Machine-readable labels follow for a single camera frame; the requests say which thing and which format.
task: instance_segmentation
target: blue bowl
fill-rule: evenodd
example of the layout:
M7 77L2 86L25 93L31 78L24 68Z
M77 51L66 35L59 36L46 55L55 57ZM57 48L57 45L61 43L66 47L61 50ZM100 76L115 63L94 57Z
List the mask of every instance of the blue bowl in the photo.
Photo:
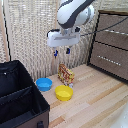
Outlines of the blue bowl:
M52 81L49 78L39 78L36 85L40 91L48 91L51 89Z

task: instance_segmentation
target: container handle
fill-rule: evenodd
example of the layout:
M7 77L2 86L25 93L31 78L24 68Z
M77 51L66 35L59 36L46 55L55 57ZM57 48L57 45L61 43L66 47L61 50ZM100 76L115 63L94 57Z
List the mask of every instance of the container handle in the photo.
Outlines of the container handle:
M44 128L43 121L37 123L37 128Z

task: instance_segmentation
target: black bin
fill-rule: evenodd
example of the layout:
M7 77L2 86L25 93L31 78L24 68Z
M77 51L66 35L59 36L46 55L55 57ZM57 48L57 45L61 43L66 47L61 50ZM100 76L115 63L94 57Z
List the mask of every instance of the black bin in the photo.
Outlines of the black bin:
M48 128L49 111L20 61L0 63L0 128Z

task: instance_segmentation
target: black storage box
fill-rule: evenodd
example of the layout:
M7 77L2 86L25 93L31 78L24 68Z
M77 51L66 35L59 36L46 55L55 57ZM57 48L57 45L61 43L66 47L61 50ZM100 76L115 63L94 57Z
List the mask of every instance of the black storage box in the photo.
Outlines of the black storage box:
M49 111L20 61L0 63L0 128L48 128Z

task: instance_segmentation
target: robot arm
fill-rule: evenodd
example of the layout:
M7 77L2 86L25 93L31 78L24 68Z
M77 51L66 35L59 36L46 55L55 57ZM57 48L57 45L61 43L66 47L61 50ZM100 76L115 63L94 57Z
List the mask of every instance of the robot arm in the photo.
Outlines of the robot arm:
M61 0L57 12L57 21L61 30L54 29L48 32L48 46L55 49L58 46L71 47L77 44L80 41L80 27L78 26L90 22L94 16L94 8L90 5L93 1Z
M63 29L68 29L91 21L94 15L94 8L92 5L89 5L93 1L94 0L61 0L61 6L57 13L59 25Z

